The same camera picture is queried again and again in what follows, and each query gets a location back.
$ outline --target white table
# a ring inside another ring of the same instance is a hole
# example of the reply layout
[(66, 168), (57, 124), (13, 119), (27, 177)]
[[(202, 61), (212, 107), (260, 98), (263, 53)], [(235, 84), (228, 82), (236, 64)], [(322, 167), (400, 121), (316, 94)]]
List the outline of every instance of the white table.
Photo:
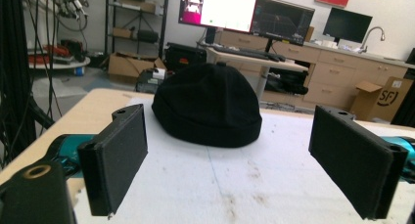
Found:
[[(68, 180), (79, 224), (406, 223), (414, 205), (415, 186), (400, 182), (387, 220), (361, 220), (308, 152), (312, 115), (262, 110), (255, 142), (213, 148), (167, 135), (151, 110), (151, 95), (103, 89), (89, 93), (13, 161), (0, 184), (43, 157), (59, 135), (99, 133), (131, 100), (145, 106), (149, 153), (111, 221), (90, 215), (82, 179)], [(380, 136), (415, 138), (413, 128), (358, 123)]]
[[(76, 75), (83, 75), (85, 66), (89, 65), (91, 60), (88, 57), (85, 57), (85, 60), (83, 62), (73, 61), (70, 62), (68, 65), (60, 65), (60, 64), (53, 64), (53, 69), (69, 69), (73, 68), (74, 74)], [(29, 64), (28, 67), (34, 68), (34, 64)], [(36, 68), (39, 69), (49, 69), (50, 65), (36, 65)]]
[(250, 78), (246, 76), (246, 79), (250, 81), (250, 85), (256, 92), (257, 98), (260, 100), (263, 94), (263, 90), (265, 88), (266, 79), (269, 73), (269, 70), (271, 67), (276, 67), (279, 69), (284, 70), (291, 70), (291, 71), (297, 71), (297, 72), (303, 72), (308, 71), (308, 68), (296, 65), (289, 62), (274, 62), (270, 60), (262, 60), (262, 59), (255, 59), (251, 57), (246, 56), (239, 56), (239, 55), (233, 55), (223, 52), (217, 52), (213, 48), (206, 48), (207, 50), (207, 62), (216, 64), (218, 61), (221, 62), (236, 62), (241, 64), (252, 64), (254, 66), (259, 66), (259, 76), (256, 77), (255, 81), (250, 81)]

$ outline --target monitor screen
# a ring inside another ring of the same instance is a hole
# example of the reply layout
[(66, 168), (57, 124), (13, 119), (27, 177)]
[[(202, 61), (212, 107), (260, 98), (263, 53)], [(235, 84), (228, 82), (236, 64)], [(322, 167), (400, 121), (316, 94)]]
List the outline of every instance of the monitor screen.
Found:
[(314, 11), (279, 0), (256, 0), (251, 31), (260, 36), (302, 45)]
[(181, 0), (179, 22), (249, 32), (256, 0)]
[(340, 39), (361, 43), (366, 35), (372, 17), (332, 8), (323, 34)]

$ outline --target teal object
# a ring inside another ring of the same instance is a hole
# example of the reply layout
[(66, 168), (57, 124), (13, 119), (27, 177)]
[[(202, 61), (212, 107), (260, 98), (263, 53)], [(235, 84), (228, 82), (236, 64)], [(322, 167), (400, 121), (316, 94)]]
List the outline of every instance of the teal object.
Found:
[(408, 150), (408, 158), (406, 161), (415, 161), (415, 149), (413, 143), (415, 142), (414, 139), (406, 138), (406, 137), (381, 137), (387, 142), (400, 145), (404, 149)]
[(381, 137), (387, 142), (401, 146), (408, 151), (401, 178), (410, 184), (415, 184), (415, 139), (408, 137)]
[[(75, 163), (80, 167), (79, 155), (77, 153), (77, 148), (82, 143), (92, 140), (95, 134), (70, 134), (62, 142), (61, 148), (59, 150), (59, 160), (63, 165), (64, 169), (66, 164)], [(71, 177), (83, 177), (82, 170), (73, 174)]]

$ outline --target knit hat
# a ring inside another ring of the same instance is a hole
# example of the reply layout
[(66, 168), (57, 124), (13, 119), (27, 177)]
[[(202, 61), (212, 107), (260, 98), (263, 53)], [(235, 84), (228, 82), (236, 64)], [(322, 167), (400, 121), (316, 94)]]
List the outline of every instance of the knit hat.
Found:
[(172, 75), (158, 88), (152, 109), (171, 136), (223, 148), (253, 142), (262, 123), (250, 83), (225, 64), (186, 67)]

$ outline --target box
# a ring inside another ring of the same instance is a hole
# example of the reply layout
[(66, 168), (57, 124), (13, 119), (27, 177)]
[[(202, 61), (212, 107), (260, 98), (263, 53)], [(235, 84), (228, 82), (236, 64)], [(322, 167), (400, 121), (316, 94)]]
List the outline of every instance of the box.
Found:
[(136, 7), (136, 9), (138, 9), (139, 7), (140, 10), (143, 12), (148, 12), (152, 14), (156, 13), (156, 4), (153, 2), (140, 2), (140, 1), (135, 1), (135, 0), (119, 0), (119, 3), (121, 3), (122, 5), (134, 6)]
[(159, 57), (117, 52), (110, 55), (108, 74), (110, 80), (113, 81), (136, 83), (141, 71), (153, 67), (165, 69), (164, 63)]
[(132, 32), (125, 28), (113, 27), (113, 36), (131, 38)]
[(205, 49), (194, 48), (176, 43), (167, 43), (165, 64), (168, 70), (179, 71), (191, 65), (204, 64), (207, 61)]
[(359, 93), (350, 113), (355, 114), (358, 120), (391, 122), (411, 85), (412, 80), (397, 77), (390, 77), (383, 87), (362, 81), (356, 85)]

